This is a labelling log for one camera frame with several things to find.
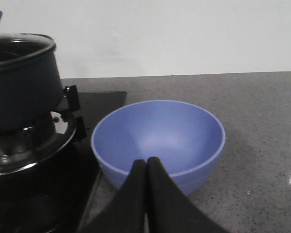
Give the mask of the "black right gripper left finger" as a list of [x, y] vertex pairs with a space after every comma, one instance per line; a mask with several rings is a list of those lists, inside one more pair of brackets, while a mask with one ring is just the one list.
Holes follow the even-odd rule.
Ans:
[[81, 233], [142, 233], [145, 216], [146, 162], [135, 160], [111, 202]]

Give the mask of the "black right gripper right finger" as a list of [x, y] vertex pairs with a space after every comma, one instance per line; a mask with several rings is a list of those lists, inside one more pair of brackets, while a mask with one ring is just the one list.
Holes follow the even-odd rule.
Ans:
[[151, 233], [227, 232], [188, 200], [158, 157], [147, 160], [147, 185], [147, 216]]

